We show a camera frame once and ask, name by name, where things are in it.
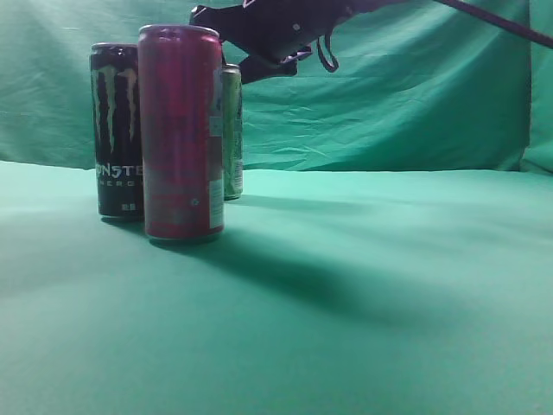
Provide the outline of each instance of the green can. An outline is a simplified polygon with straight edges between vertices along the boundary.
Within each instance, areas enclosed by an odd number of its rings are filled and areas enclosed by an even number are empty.
[[[223,167],[225,200],[238,199],[244,191],[242,74],[231,64],[223,66]]]

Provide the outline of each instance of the aluminum can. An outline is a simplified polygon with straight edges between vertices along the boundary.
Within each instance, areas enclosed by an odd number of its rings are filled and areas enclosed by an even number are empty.
[[[144,214],[137,45],[97,43],[90,55],[99,214]]]
[[[138,41],[144,220],[151,239],[224,229],[222,47],[217,32],[149,25]]]
[[[225,200],[238,199],[244,191],[242,156],[242,76],[238,65],[223,66],[223,167]]]

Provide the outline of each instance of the can lid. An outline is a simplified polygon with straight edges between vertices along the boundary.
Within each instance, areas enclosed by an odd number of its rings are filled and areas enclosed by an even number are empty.
[[[92,50],[108,49],[108,48],[137,48],[135,43],[115,43],[103,41],[101,43],[94,43]]]
[[[210,28],[204,28],[203,26],[194,26],[191,24],[148,24],[146,26],[142,26],[140,28],[139,33],[142,34],[144,32],[149,31],[155,31],[155,30],[163,30],[163,29],[177,29],[177,30],[192,30],[195,32],[203,32],[215,37],[219,37],[219,32],[216,30],[210,29]]]

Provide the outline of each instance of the red can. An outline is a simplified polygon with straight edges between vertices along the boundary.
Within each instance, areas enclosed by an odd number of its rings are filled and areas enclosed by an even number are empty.
[[[219,34],[149,25],[138,42],[145,232],[204,239],[224,228]]]

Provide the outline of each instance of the monster logo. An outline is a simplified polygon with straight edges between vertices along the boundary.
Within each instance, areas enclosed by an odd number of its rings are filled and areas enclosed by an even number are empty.
[[[106,66],[101,67],[98,70],[92,71],[92,90],[94,93],[94,107],[96,112],[96,126],[98,128],[98,131],[100,131],[100,96],[99,96],[99,79],[100,75],[104,75],[104,82],[105,82],[105,92],[107,95],[107,106],[108,106],[108,113],[107,113],[107,124],[108,124],[108,130],[110,133],[110,148],[111,153],[113,153],[113,149],[115,148],[115,137],[114,137],[114,131],[113,131],[113,117],[115,115],[115,110],[117,109],[116,104],[116,77],[121,77],[127,79],[127,100],[129,101],[129,108],[130,108],[130,127],[129,127],[129,137],[130,140],[134,138],[135,135],[135,120],[137,115],[137,106],[135,105],[135,85],[138,81],[138,75],[135,72],[134,69],[128,68],[125,69],[123,72],[118,72],[115,67],[112,66]]]

